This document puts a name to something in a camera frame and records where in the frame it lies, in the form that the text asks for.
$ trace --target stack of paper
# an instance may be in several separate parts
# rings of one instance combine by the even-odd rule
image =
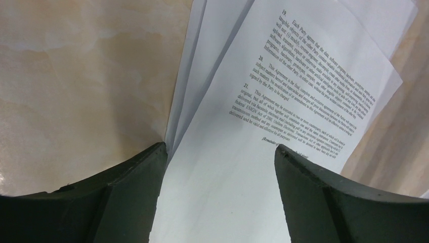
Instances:
[[[339,173],[402,83],[410,0],[194,0],[152,242],[287,242],[285,144]]]

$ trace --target tan stone countertop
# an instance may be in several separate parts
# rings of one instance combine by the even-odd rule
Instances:
[[[0,2],[0,194],[53,191],[164,139],[192,0]],[[404,84],[342,174],[429,189],[429,3],[393,57]]]

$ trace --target beige surface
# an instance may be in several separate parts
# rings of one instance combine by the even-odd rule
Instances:
[[[363,184],[412,196],[429,189],[429,2],[417,6],[392,59],[404,83],[342,171]]]
[[[163,139],[191,2],[0,1],[0,194],[58,189]],[[429,188],[429,4],[418,7],[393,58],[404,84],[343,170],[409,195]]]
[[[191,0],[0,1],[0,194],[163,140]]]

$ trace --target document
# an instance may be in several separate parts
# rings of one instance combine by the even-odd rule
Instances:
[[[255,0],[166,171],[151,242],[289,242],[277,145],[339,173],[392,76],[338,1]]]
[[[175,107],[175,111],[171,113],[168,123],[169,127],[176,129],[175,131],[169,129],[166,135],[169,138],[166,141],[171,144],[170,155],[173,155],[176,151],[211,83],[219,63],[253,3],[253,0],[204,1],[207,1],[207,7],[204,10],[204,19],[201,24],[202,28],[199,33],[194,62],[192,62],[188,73],[189,80],[186,85],[186,94],[183,94],[181,100],[183,108],[181,106],[181,110],[178,112]],[[340,2],[355,15],[387,57],[392,56],[403,33],[406,32],[417,13],[417,8],[409,0],[382,0],[375,2],[369,0],[358,2],[340,0]],[[192,11],[198,13],[201,9],[193,6]],[[384,90],[371,121],[381,112],[401,84],[402,80],[399,76],[392,76],[388,80],[386,84],[388,89]],[[181,88],[180,85],[178,79],[177,87]]]

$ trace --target marble surface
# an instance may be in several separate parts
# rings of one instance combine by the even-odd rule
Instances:
[[[362,184],[411,196],[429,189],[429,2],[416,5],[419,12],[392,59],[404,83],[342,171]]]
[[[0,194],[162,141],[192,0],[0,1]]]
[[[0,1],[0,194],[53,191],[164,139],[192,0]],[[404,84],[342,174],[429,189],[429,3],[392,62]]]

